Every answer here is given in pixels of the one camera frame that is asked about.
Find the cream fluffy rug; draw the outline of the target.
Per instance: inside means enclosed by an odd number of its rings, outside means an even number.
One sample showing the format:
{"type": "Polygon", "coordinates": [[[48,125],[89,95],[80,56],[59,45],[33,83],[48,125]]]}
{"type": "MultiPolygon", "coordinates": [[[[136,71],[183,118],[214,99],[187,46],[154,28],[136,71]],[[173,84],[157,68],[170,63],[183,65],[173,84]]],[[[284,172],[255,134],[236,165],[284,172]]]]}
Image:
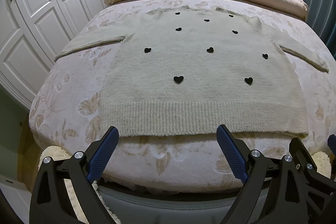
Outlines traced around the cream fluffy rug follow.
{"type": "MultiPolygon", "coordinates": [[[[47,147],[41,154],[40,156],[40,160],[39,160],[39,165],[38,168],[41,167],[42,161],[44,160],[44,158],[46,157],[50,157],[52,158],[54,161],[58,161],[58,160],[66,160],[69,159],[71,157],[71,155],[66,152],[64,149],[62,149],[59,146],[55,146],[55,145],[51,145],[49,147],[47,147]]],[[[82,210],[79,200],[77,199],[77,196],[75,194],[74,188],[72,186],[72,182],[70,179],[64,179],[64,184],[66,186],[66,190],[67,190],[67,194],[68,197],[70,199],[72,208],[75,212],[76,217],[78,218],[79,221],[81,221],[82,223],[89,223],[84,211],[82,210]]],[[[110,214],[110,216],[113,218],[113,220],[118,223],[121,224],[121,221],[118,219],[117,215],[113,214],[109,207],[106,205],[105,201],[103,200],[101,194],[98,192],[98,184],[97,181],[94,181],[92,183],[92,187],[94,189],[94,191],[96,192],[98,198],[100,199],[101,203],[104,205],[106,211],[110,214]]]]}

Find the cream sweater with black hearts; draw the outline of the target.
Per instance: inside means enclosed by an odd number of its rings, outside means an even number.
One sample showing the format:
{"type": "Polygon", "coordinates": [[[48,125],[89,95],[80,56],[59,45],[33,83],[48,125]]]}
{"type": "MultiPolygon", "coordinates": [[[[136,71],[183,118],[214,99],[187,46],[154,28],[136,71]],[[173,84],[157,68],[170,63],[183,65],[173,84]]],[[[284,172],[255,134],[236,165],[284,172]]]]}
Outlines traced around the cream sweater with black hearts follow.
{"type": "Polygon", "coordinates": [[[232,132],[307,134],[307,111],[288,55],[322,72],[323,59],[258,17],[158,8],[76,36],[59,53],[118,46],[101,88],[105,126],[122,136],[232,132]]]}

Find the white panelled wardrobe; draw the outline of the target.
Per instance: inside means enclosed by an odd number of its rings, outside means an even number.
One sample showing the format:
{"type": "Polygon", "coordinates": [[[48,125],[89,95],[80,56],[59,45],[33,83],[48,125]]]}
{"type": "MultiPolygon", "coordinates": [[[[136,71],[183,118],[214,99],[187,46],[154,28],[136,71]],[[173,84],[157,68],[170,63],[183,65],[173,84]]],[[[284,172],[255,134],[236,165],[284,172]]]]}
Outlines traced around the white panelled wardrobe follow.
{"type": "Polygon", "coordinates": [[[1,0],[1,85],[30,108],[55,56],[105,8],[103,0],[1,0]]]}

